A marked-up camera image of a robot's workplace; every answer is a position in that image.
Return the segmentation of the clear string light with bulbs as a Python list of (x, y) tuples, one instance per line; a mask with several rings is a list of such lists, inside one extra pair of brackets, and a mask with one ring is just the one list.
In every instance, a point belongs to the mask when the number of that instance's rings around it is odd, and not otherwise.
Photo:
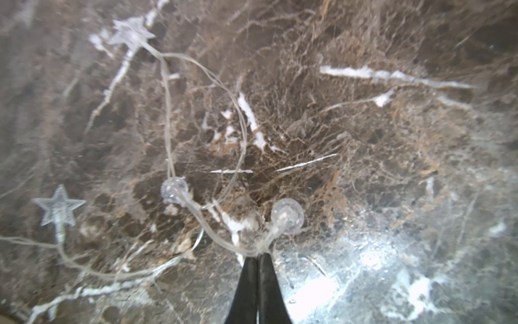
[[(113, 25), (115, 33), (108, 40), (108, 43), (110, 45), (127, 45), (128, 55), (133, 55), (137, 53), (137, 51), (140, 48), (144, 48), (160, 62), (162, 85), (165, 89), (166, 106), (164, 141), (167, 153), (167, 179), (163, 182), (161, 186), (163, 200), (166, 203), (172, 203), (187, 208), (191, 212), (191, 214), (193, 214), (193, 216), (196, 218), (196, 220), (201, 226), (201, 231), (199, 235), (203, 236), (204, 234), (207, 234), (220, 247), (223, 247), (224, 249), (232, 253), (235, 253), (236, 255), (241, 255), (243, 257), (257, 257), (259, 255), (264, 255), (268, 252), (268, 249), (272, 242), (279, 236), (283, 234), (299, 234), (302, 231), (302, 226), (305, 220), (305, 214), (302, 209), (302, 206), (298, 202), (290, 198), (284, 198), (274, 203), (271, 211), (272, 223), (269, 226), (269, 231), (256, 243), (256, 246), (253, 248), (237, 247), (236, 245), (231, 244), (222, 239), (222, 237), (219, 236), (213, 228), (211, 228), (210, 224), (205, 220), (201, 213), (201, 211), (204, 208), (194, 202), (192, 196), (190, 195), (187, 182), (185, 181), (185, 179), (178, 177), (176, 175), (173, 166), (173, 155), (171, 151), (170, 139), (172, 103), (169, 91), (170, 73), (167, 67), (166, 58), (175, 58), (185, 62), (190, 62), (195, 66), (198, 66), (207, 75), (207, 77), (213, 81), (214, 85), (223, 89), (229, 95), (233, 105), (237, 110), (237, 114), (240, 119), (242, 141), (241, 155), (237, 163), (241, 165), (244, 162), (245, 158), (246, 145), (248, 142), (248, 132), (246, 129), (246, 123), (244, 120), (243, 113), (240, 110), (239, 102), (236, 99), (236, 96), (221, 82), (218, 76), (216, 76), (214, 73), (212, 73), (210, 70), (208, 70), (195, 59), (181, 53), (162, 53), (156, 50), (154, 47), (150, 46), (148, 44), (148, 40), (153, 39), (155, 35), (152, 34), (144, 26), (144, 17), (137, 16), (128, 18), (126, 20), (115, 20), (113, 22)], [(1, 240), (5, 242), (10, 242), (12, 244), (54, 249), (61, 255), (63, 262), (68, 267), (71, 267), (73, 269), (79, 269), (95, 277), (107, 280), (118, 279), (125, 281), (128, 281), (132, 278), (143, 278), (146, 276), (151, 276), (153, 274), (158, 274), (159, 272), (167, 269), (168, 267), (171, 267), (172, 265), (179, 263), (179, 261), (185, 256), (183, 253), (181, 253), (180, 255), (175, 256), (174, 258), (169, 260), (167, 263), (157, 266), (155, 268), (140, 270), (132, 273), (125, 273), (121, 275), (104, 274), (98, 271), (94, 271), (91, 268), (86, 267), (85, 265), (76, 263), (73, 259), (70, 259), (64, 251), (64, 244), (66, 241), (66, 226), (75, 225), (76, 220), (74, 218), (74, 210), (84, 205), (85, 201), (71, 199), (70, 197), (68, 197), (65, 187), (60, 185), (58, 186), (54, 195), (51, 198), (35, 198), (33, 199), (33, 203), (39, 206), (45, 212), (41, 224), (54, 225), (55, 243), (48, 244), (42, 242), (35, 242), (22, 237), (5, 236), (1, 237)]]

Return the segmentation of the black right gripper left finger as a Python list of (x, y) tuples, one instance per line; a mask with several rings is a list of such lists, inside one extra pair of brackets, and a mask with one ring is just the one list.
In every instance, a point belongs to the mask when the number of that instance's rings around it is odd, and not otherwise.
[(225, 324), (256, 324), (258, 259), (246, 258)]

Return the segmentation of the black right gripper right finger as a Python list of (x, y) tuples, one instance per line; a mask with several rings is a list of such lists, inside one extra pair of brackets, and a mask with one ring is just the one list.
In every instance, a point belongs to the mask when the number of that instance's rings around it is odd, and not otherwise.
[(268, 253), (258, 258), (258, 318), (260, 324), (292, 324)]

